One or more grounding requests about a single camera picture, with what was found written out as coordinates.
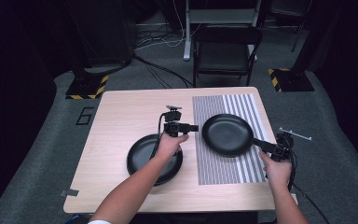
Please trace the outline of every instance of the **gray and white stripe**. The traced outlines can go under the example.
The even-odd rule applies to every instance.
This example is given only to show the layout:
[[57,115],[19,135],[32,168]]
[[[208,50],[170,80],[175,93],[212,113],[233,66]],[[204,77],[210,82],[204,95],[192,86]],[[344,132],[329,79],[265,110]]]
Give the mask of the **gray and white stripe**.
[[[233,114],[245,119],[252,127],[255,137],[268,141],[252,94],[194,96],[194,122],[202,126],[218,114]],[[213,152],[196,133],[197,165],[200,185],[266,182],[263,162],[252,147],[247,153],[227,158]]]

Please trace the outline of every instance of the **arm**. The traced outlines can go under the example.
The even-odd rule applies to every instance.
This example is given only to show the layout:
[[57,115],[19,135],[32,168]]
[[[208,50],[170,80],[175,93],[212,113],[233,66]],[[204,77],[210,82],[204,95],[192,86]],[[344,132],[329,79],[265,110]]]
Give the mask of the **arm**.
[[278,223],[308,223],[287,188],[292,164],[288,161],[273,161],[263,151],[259,152],[259,156],[266,165],[264,170],[267,172],[269,187],[274,197]]
[[172,138],[164,133],[160,139],[156,156],[115,187],[103,200],[90,221],[105,220],[114,224],[129,223],[173,154],[181,150],[179,144],[187,139],[187,134]]

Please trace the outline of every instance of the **black chair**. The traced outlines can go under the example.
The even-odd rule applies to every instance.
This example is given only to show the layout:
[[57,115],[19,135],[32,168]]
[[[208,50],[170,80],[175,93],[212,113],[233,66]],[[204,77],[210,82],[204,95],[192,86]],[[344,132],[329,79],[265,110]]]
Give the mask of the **black chair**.
[[307,15],[310,11],[312,0],[264,0],[263,4],[264,6],[261,7],[261,10],[265,11],[259,14],[259,16],[263,18],[261,19],[261,22],[258,23],[257,27],[261,28],[263,26],[268,13],[276,18],[294,20],[299,24],[296,31],[296,41],[292,48],[292,52],[294,52],[307,19]]
[[[204,25],[193,35],[193,85],[199,74],[248,76],[263,38],[253,26]],[[251,52],[248,45],[253,45]]]

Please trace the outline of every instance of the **wooden table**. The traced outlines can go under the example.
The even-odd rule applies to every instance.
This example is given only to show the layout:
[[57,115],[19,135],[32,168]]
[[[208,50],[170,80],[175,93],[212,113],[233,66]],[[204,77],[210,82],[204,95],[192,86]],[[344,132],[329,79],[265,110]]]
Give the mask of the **wooden table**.
[[[95,115],[89,137],[67,196],[67,213],[94,213],[104,197],[129,176],[126,158],[140,138],[157,133],[166,105],[183,109],[180,122],[194,124],[193,96],[252,94],[270,142],[274,135],[256,88],[208,88],[144,91],[107,91]],[[195,133],[181,146],[184,160],[168,183],[154,187],[140,212],[258,211],[274,209],[268,183],[199,185]]]

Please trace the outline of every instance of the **table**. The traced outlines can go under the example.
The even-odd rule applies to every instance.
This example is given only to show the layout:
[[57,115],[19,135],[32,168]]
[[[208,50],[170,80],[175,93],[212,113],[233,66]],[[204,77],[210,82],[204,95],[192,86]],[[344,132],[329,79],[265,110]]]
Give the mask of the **table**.
[[258,12],[262,0],[257,0],[255,8],[246,9],[190,9],[189,0],[186,0],[186,42],[183,59],[190,60],[191,30],[190,23],[245,23],[256,25]]
[[[194,124],[193,96],[251,94],[268,140],[274,143],[269,119],[254,87],[107,91],[103,94],[89,137],[81,155],[67,196],[67,213],[94,213],[104,197],[129,176],[126,158],[140,138],[156,133],[158,118],[166,105],[183,109],[180,122]],[[179,173],[169,182],[153,187],[141,213],[258,211],[274,209],[266,182],[247,184],[200,185],[195,150],[195,134],[181,146],[184,160]]]

